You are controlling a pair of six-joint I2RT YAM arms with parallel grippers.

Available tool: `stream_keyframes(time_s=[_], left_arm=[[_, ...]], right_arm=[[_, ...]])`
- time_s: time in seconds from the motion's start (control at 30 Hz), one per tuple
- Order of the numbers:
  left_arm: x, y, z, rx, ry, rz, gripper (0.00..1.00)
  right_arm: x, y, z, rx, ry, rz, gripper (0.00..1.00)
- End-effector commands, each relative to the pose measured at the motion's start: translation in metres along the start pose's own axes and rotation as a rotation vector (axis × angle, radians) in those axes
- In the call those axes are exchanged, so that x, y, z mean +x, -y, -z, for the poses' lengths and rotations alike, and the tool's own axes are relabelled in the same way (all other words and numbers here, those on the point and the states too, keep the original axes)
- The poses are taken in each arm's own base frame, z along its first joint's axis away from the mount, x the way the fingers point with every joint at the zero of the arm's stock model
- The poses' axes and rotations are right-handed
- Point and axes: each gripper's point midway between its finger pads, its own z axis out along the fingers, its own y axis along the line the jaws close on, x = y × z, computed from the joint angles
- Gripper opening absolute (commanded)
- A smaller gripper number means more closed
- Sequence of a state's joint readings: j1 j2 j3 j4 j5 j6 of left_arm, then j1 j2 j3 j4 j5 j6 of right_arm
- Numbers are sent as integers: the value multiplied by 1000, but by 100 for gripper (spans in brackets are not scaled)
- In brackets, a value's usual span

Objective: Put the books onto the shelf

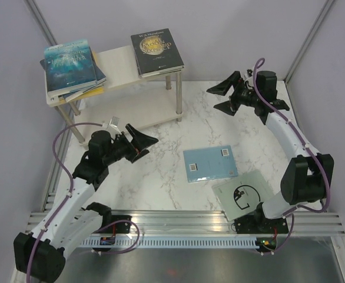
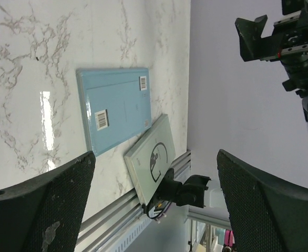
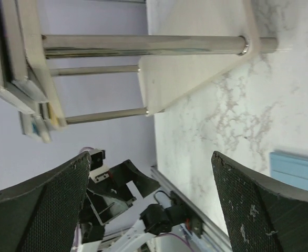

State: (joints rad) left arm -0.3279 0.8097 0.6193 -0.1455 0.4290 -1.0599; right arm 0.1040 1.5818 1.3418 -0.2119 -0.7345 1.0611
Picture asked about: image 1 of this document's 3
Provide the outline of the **light blue thin booklet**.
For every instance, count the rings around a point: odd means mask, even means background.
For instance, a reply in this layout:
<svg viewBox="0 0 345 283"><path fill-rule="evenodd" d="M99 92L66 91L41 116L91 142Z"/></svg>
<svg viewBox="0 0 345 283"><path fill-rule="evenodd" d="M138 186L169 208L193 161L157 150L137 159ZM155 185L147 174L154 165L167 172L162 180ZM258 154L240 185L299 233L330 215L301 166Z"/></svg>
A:
<svg viewBox="0 0 345 283"><path fill-rule="evenodd" d="M183 151L188 183L238 176L231 146Z"/></svg>

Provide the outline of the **yellow Little Prince book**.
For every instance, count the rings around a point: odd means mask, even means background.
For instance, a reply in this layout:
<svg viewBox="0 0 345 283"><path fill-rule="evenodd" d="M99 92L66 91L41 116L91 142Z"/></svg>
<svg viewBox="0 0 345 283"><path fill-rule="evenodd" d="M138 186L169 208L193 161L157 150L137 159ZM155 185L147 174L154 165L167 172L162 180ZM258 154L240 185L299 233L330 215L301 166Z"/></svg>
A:
<svg viewBox="0 0 345 283"><path fill-rule="evenodd" d="M102 70L97 66L97 62L96 62L96 56L95 54L92 52L92 50L90 50L91 52L91 58L94 64L94 71L95 71L95 75L97 77L97 83L94 86L91 87L87 87L87 88L83 88L80 89L78 91L73 91L67 94L63 94L61 96L59 96L59 101L66 101L66 102L70 102L75 98L78 98L79 96L89 93L91 91L94 91L98 88L101 88L103 86L103 84L106 82L107 77L106 75L102 72Z"/></svg>

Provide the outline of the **navy blue hardcover book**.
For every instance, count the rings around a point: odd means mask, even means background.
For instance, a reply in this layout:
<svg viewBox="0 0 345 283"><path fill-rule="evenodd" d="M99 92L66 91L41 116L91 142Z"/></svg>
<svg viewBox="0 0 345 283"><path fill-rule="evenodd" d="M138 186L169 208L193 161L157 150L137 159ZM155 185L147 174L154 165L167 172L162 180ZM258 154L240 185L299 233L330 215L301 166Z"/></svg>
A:
<svg viewBox="0 0 345 283"><path fill-rule="evenodd" d="M58 98L69 102L86 93L101 88L106 82L106 75L97 66L92 57L92 69L85 64L74 63L71 66L64 65L63 73L52 73L52 69L46 72L47 97L51 100Z"/></svg>

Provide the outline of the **black gold emblem book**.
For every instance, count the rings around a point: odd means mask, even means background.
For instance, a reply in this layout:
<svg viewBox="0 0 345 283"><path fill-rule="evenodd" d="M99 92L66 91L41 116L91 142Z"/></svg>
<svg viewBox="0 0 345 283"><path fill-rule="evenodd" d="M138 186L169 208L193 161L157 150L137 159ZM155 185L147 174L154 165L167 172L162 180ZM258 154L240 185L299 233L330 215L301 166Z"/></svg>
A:
<svg viewBox="0 0 345 283"><path fill-rule="evenodd" d="M131 35L131 42L136 63L137 58L147 57L148 55L180 56L173 36L168 28Z"/></svg>

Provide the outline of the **purple galaxy cover book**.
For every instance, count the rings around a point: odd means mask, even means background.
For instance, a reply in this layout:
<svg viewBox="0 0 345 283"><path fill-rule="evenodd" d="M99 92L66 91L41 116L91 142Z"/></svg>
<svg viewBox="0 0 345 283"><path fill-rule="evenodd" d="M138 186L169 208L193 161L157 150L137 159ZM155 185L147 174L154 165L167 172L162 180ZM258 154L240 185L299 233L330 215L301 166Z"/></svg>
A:
<svg viewBox="0 0 345 283"><path fill-rule="evenodd" d="M180 56L147 56L137 58L138 72L141 78L155 75L171 73L184 68L183 60Z"/></svg>

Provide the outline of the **white book black circle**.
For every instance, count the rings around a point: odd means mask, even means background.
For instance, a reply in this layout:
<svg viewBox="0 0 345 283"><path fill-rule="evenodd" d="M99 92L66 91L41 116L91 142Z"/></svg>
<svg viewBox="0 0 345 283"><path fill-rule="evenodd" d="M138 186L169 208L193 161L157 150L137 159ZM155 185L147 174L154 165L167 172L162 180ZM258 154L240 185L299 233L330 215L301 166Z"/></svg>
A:
<svg viewBox="0 0 345 283"><path fill-rule="evenodd" d="M274 196L271 186L259 170L244 173L215 185L213 192L228 221L253 212L260 202Z"/></svg>

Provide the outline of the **teal ocean cover book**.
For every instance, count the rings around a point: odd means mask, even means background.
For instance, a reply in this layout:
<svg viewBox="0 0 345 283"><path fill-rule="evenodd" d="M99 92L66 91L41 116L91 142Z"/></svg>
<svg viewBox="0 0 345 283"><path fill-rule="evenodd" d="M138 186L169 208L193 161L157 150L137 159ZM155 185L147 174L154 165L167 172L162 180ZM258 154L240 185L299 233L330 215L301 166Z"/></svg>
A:
<svg viewBox="0 0 345 283"><path fill-rule="evenodd" d="M86 39L46 48L44 66L49 97L97 84L94 61Z"/></svg>

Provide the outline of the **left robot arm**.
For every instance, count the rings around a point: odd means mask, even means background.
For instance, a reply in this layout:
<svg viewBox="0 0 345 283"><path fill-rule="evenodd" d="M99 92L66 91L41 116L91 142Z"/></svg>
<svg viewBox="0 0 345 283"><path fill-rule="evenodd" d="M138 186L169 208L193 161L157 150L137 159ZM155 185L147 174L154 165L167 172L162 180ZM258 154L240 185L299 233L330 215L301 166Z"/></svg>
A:
<svg viewBox="0 0 345 283"><path fill-rule="evenodd" d="M29 233L21 232L14 239L15 266L26 275L43 282L55 282L64 270L72 252L93 233L106 233L122 223L134 226L129 216L114 216L111 208L93 202L76 217L83 204L93 196L109 174L109 166L121 159L135 163L149 152L158 139L148 136L132 125L126 132L112 136L102 124L93 132L88 150L83 154L74 172L68 173L69 188L48 214Z"/></svg>

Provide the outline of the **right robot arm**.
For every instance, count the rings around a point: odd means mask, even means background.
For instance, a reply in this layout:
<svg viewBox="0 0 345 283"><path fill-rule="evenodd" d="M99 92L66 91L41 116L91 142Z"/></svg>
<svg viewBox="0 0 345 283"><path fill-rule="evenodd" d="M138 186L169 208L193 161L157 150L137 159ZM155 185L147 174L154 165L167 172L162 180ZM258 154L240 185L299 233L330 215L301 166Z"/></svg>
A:
<svg viewBox="0 0 345 283"><path fill-rule="evenodd" d="M273 71L248 70L246 76L234 71L227 79L207 89L228 100L214 106L234 116L241 106L254 109L256 116L274 134L289 164L280 182L280 191L256 208L234 220L237 234L288 233L287 217L298 209L312 211L308 203L330 200L334 159L321 154L292 122L287 103L277 97L277 76Z"/></svg>

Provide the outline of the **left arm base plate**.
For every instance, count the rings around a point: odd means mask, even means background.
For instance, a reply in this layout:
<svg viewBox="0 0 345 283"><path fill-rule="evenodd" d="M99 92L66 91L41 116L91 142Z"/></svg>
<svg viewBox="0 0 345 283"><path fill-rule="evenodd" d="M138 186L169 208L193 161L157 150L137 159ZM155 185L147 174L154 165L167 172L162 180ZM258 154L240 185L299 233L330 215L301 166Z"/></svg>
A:
<svg viewBox="0 0 345 283"><path fill-rule="evenodd" d="M112 215L111 217L104 217L102 220L102 226L101 228L109 225L110 223L120 221L120 220L132 220L131 215ZM101 233L107 233L112 235L120 234L128 234L131 229L131 224L128 222L118 222L112 226L107 227L106 229L103 229Z"/></svg>

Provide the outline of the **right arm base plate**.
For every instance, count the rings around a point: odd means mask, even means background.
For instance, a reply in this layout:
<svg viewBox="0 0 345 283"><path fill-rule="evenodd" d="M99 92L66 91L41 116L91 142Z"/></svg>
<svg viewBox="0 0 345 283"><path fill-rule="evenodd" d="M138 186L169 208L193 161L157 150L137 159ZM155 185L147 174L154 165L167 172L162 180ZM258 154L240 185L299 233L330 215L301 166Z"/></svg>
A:
<svg viewBox="0 0 345 283"><path fill-rule="evenodd" d="M235 231L238 234L288 234L287 221L283 218L256 221L253 216L245 215L234 220Z"/></svg>

